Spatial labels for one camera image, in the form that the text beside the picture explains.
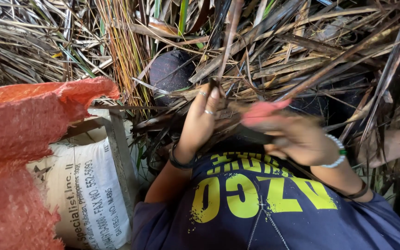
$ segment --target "fingernail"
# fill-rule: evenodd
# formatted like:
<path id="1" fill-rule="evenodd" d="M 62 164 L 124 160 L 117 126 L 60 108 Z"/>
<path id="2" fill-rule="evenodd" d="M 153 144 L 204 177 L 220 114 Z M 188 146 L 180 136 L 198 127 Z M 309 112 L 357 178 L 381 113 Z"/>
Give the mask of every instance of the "fingernail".
<path id="1" fill-rule="evenodd" d="M 214 88 L 212 90 L 212 92 L 211 92 L 211 97 L 214 98 L 214 99 L 217 99 L 217 98 L 219 98 L 219 95 L 220 95 L 219 89 L 218 88 Z"/>

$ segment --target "hand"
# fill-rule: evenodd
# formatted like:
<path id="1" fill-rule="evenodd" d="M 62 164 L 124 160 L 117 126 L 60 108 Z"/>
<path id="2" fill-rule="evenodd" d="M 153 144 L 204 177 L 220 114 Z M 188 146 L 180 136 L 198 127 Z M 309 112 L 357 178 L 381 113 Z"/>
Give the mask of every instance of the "hand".
<path id="1" fill-rule="evenodd" d="M 304 166 L 334 163 L 340 156 L 335 142 L 322 128 L 307 117 L 280 112 L 291 100 L 274 103 L 258 102 L 242 116 L 242 124 L 259 132 L 278 136 L 265 151 L 278 157 L 291 157 Z"/>
<path id="2" fill-rule="evenodd" d="M 219 89 L 214 88 L 206 100 L 204 93 L 207 93 L 208 88 L 209 85 L 205 84 L 192 102 L 184 122 L 180 141 L 175 148 L 174 156 L 182 164 L 188 163 L 213 134 L 214 117 L 220 93 Z M 206 113 L 205 110 L 213 112 L 213 114 Z"/>

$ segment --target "black wristband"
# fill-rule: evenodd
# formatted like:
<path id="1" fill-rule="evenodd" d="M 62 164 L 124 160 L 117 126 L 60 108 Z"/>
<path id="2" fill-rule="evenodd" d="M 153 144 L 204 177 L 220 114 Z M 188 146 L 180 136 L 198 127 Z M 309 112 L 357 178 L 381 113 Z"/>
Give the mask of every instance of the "black wristband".
<path id="1" fill-rule="evenodd" d="M 178 169 L 191 169 L 196 165 L 197 162 L 197 154 L 194 154 L 194 157 L 191 159 L 190 162 L 186 163 L 186 164 L 181 164 L 180 162 L 177 161 L 177 159 L 175 159 L 174 156 L 174 149 L 177 146 L 178 141 L 174 142 L 174 145 L 172 145 L 171 149 L 169 150 L 169 161 L 171 162 L 171 164 L 178 168 Z"/>

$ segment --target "silver chain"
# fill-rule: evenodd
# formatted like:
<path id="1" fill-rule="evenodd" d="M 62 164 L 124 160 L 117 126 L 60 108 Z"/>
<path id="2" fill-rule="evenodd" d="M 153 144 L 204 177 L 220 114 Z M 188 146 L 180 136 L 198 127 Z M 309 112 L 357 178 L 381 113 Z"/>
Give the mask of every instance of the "silver chain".
<path id="1" fill-rule="evenodd" d="M 248 248 L 247 250 L 249 250 L 249 247 L 251 246 L 251 242 L 253 241 L 253 236 L 254 236 L 254 232 L 256 230 L 256 226 L 259 223 L 259 218 L 260 218 L 260 214 L 262 213 L 262 211 L 265 213 L 266 217 L 269 219 L 269 221 L 271 221 L 272 226 L 274 226 L 274 229 L 277 231 L 278 235 L 281 237 L 282 242 L 284 243 L 285 247 L 287 250 L 289 250 L 288 245 L 286 244 L 285 239 L 283 238 L 281 232 L 279 231 L 279 229 L 277 228 L 277 226 L 275 225 L 274 221 L 271 218 L 271 215 L 263 208 L 263 206 L 266 206 L 266 204 L 263 204 L 263 200 L 262 200 L 262 196 L 260 196 L 260 210 L 259 213 L 257 215 L 257 219 L 256 219 L 256 223 L 253 227 L 253 231 L 251 232 L 251 237 L 249 238 L 249 243 L 248 243 Z"/>

